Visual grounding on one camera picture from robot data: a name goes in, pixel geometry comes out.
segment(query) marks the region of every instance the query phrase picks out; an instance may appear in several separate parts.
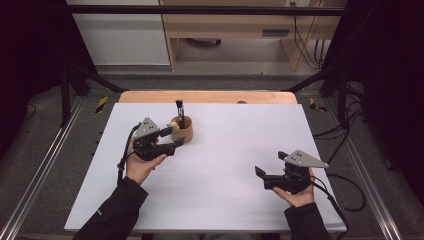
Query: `wooden cabinet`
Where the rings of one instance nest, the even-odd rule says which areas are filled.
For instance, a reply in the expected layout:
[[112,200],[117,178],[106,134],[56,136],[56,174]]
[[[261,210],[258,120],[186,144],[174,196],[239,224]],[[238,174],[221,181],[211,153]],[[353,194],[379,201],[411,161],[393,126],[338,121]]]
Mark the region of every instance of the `wooden cabinet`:
[[[307,7],[343,7],[346,0],[309,0]],[[260,6],[284,7],[286,0],[160,0],[167,6]],[[292,70],[302,60],[295,44],[293,16],[252,15],[163,15],[171,67],[175,68],[180,38],[279,38]],[[305,42],[310,39],[331,39],[340,17],[296,17],[296,26]]]
[[[67,0],[74,5],[158,5],[157,0]],[[159,14],[74,14],[97,67],[168,65]]]

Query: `white wall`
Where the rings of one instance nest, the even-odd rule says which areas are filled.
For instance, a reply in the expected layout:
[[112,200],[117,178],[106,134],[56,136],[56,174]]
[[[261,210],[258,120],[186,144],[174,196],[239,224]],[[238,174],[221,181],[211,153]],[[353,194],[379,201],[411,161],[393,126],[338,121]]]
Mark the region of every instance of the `white wall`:
[[[158,5],[157,0],[67,0],[68,4]],[[95,65],[169,65],[160,15],[74,14]]]

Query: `human hand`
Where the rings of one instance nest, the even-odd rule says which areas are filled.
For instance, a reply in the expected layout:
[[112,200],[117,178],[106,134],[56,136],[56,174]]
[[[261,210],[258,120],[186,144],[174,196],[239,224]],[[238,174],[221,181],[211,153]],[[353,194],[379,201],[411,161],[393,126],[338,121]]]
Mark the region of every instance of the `human hand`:
[[[309,174],[311,175],[311,180],[315,181],[314,173],[312,172],[312,169],[309,168]],[[305,190],[302,192],[299,192],[297,194],[290,194],[286,191],[284,191],[281,188],[274,187],[272,189],[279,197],[286,200],[290,206],[294,207],[301,207],[303,205],[313,203],[314,202],[314,186],[311,184],[309,185]]]
[[[128,151],[132,151],[133,144],[134,139],[132,138],[128,145]],[[155,167],[161,164],[166,157],[165,154],[162,154],[151,161],[145,161],[133,153],[127,158],[126,176],[141,185],[149,176],[150,171],[155,170]]]

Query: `black sleeve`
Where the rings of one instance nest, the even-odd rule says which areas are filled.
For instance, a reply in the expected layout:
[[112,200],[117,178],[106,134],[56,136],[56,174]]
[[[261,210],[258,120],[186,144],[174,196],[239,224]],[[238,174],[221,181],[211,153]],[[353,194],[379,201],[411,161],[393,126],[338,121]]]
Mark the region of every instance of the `black sleeve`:
[[147,195],[136,182],[125,177],[73,239],[127,239]]
[[292,206],[284,211],[284,214],[289,223],[292,240],[331,240],[316,203],[297,208]]

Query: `aluminum rail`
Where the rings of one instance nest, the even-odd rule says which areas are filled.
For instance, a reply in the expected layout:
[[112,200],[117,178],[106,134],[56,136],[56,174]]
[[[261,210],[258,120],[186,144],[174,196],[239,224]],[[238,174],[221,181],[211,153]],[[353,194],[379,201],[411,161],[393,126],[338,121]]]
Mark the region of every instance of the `aluminum rail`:
[[68,123],[59,129],[53,143],[51,144],[49,150],[44,156],[43,161],[40,164],[37,172],[31,180],[31,183],[28,185],[24,195],[18,203],[18,206],[15,208],[12,216],[9,218],[6,225],[1,229],[0,239],[1,240],[12,240],[15,239],[18,234],[19,229],[21,228],[30,208],[32,207],[35,198],[43,186],[47,175],[50,172],[51,167],[53,166],[57,155],[60,152],[60,149],[63,146],[72,126],[75,123],[75,120],[80,112],[82,103],[84,102],[83,97],[77,97],[75,104],[72,109],[72,115]]
[[76,14],[207,14],[207,15],[287,15],[287,16],[357,16],[360,9],[309,7],[247,6],[152,6],[152,5],[45,5],[49,12]]
[[[324,101],[329,107],[329,112],[331,113],[334,121],[336,124],[338,124],[339,122],[336,116],[336,107],[334,101]],[[386,204],[383,201],[383,198],[380,195],[380,192],[378,191],[377,186],[371,179],[370,174],[368,173],[361,157],[359,156],[358,151],[355,148],[355,145],[352,142],[352,139],[349,136],[347,137],[345,144],[347,153],[350,155],[349,159],[351,160],[353,169],[355,170],[359,182],[364,188],[364,193],[367,196],[368,203],[370,204],[371,209],[374,211],[374,215],[385,238],[387,240],[401,240],[402,236],[396,226],[396,223],[394,222]]]

